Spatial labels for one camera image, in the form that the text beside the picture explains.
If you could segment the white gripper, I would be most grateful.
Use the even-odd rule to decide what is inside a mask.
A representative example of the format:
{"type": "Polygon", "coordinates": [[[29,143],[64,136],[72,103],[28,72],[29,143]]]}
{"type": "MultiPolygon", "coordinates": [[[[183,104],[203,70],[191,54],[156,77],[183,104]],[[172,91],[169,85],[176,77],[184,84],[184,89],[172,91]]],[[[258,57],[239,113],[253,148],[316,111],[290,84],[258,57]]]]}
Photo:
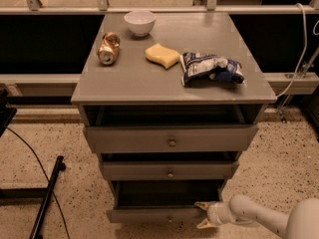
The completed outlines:
{"type": "Polygon", "coordinates": [[[208,229],[213,226],[220,226],[231,221],[231,212],[228,202],[202,202],[197,201],[195,206],[207,212],[207,218],[204,218],[196,225],[197,229],[208,229]]]}

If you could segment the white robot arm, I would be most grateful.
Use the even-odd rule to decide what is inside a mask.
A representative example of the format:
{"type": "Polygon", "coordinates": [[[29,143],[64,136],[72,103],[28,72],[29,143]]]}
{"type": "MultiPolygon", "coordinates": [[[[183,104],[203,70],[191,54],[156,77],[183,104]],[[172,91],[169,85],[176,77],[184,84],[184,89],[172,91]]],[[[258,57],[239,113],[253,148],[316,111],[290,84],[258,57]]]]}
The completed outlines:
{"type": "Polygon", "coordinates": [[[227,202],[195,202],[194,205],[206,213],[198,229],[223,224],[260,224],[281,239],[319,239],[318,198],[298,202],[289,214],[263,207],[241,194],[232,196],[227,202]]]}

